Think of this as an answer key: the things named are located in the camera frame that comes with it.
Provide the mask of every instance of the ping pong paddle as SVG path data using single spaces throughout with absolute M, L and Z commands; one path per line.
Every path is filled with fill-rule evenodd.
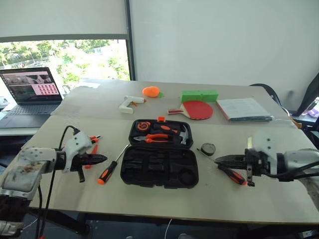
M 204 120 L 213 115 L 213 108 L 202 101 L 187 101 L 180 105 L 179 109 L 167 110 L 169 115 L 183 114 L 192 120 Z

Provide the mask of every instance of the laptop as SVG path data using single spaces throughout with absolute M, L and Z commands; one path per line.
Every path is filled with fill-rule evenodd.
M 41 127 L 62 101 L 48 67 L 0 70 L 17 105 L 0 120 L 0 128 Z

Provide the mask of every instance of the white wall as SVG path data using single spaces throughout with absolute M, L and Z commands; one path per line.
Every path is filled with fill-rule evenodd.
M 0 37 L 126 34 L 124 0 L 1 0 Z
M 132 0 L 131 17 L 140 81 L 265 83 L 297 109 L 319 72 L 319 0 Z

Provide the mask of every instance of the white paper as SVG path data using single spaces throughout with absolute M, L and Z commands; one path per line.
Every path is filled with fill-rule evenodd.
M 271 116 L 253 98 L 217 100 L 230 119 L 243 117 Z

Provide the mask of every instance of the hammer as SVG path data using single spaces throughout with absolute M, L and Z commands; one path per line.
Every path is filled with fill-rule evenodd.
M 182 141 L 181 141 L 181 144 L 186 144 L 186 140 L 188 139 L 188 130 L 187 128 L 183 125 L 184 129 L 185 129 L 185 132 L 180 132 L 179 133 L 179 136 L 182 137 Z

